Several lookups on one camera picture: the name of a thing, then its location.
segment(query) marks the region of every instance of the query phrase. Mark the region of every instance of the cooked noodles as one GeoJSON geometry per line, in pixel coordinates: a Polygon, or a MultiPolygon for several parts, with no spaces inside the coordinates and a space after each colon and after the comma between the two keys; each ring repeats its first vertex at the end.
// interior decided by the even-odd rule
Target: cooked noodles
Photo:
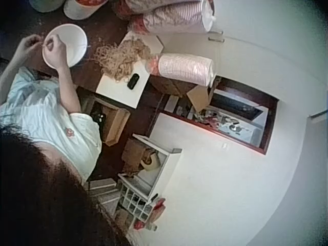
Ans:
{"type": "Polygon", "coordinates": [[[140,58],[150,58],[150,48],[139,38],[125,40],[119,46],[98,47],[94,54],[102,72],[116,81],[129,77],[134,63],[140,58]]]}

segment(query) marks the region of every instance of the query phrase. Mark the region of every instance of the person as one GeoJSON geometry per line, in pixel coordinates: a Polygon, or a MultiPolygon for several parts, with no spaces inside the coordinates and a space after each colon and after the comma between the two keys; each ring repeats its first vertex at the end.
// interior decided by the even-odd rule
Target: person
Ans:
{"type": "Polygon", "coordinates": [[[0,77],[3,245],[130,245],[82,184],[101,150],[98,125],[81,107],[58,36],[23,38],[0,77]],[[59,75],[20,68],[45,46],[59,75]]]}
{"type": "Polygon", "coordinates": [[[2,125],[19,126],[53,163],[62,160],[85,183],[101,152],[99,126],[81,113],[66,46],[58,35],[44,42],[36,34],[23,38],[0,77],[0,92],[2,125]],[[27,68],[20,68],[42,46],[59,82],[37,80],[27,68]]]}

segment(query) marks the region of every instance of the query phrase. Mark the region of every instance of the white bowl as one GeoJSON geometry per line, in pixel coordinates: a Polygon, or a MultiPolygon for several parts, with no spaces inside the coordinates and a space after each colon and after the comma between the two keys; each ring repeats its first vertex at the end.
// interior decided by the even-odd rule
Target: white bowl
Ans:
{"type": "MultiPolygon", "coordinates": [[[[76,65],[86,53],[88,47],[88,39],[84,30],[74,24],[63,24],[52,29],[47,35],[46,39],[57,34],[61,41],[66,44],[67,50],[67,64],[69,67],[76,65]]],[[[42,49],[42,56],[45,63],[54,68],[48,61],[45,56],[44,48],[42,49]]]]}

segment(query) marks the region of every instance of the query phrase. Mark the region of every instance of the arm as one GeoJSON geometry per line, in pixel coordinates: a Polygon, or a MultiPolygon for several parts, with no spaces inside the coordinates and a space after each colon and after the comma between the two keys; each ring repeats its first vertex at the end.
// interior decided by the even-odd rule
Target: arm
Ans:
{"type": "Polygon", "coordinates": [[[42,38],[35,34],[25,37],[20,41],[12,60],[0,77],[0,105],[7,100],[9,90],[18,69],[29,56],[36,52],[38,47],[41,46],[41,43],[42,38]]]}
{"type": "Polygon", "coordinates": [[[6,102],[9,90],[15,75],[18,72],[19,66],[12,61],[8,64],[3,74],[0,77],[0,105],[6,102]]]}
{"type": "Polygon", "coordinates": [[[45,55],[58,72],[61,105],[69,114],[80,113],[81,105],[67,65],[66,45],[60,40],[58,35],[51,36],[45,41],[45,44],[45,55]]]}
{"type": "Polygon", "coordinates": [[[57,72],[59,75],[60,102],[62,106],[69,114],[80,113],[81,105],[73,85],[69,67],[58,68],[57,72]]]}

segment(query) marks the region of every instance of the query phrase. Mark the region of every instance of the phone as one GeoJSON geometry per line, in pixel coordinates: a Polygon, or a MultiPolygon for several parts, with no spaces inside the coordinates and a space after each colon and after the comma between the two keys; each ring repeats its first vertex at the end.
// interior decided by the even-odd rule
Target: phone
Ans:
{"type": "Polygon", "coordinates": [[[140,78],[140,76],[138,74],[136,74],[136,73],[132,75],[131,79],[128,82],[128,88],[130,90],[133,90],[133,88],[137,84],[139,78],[140,78]]]}

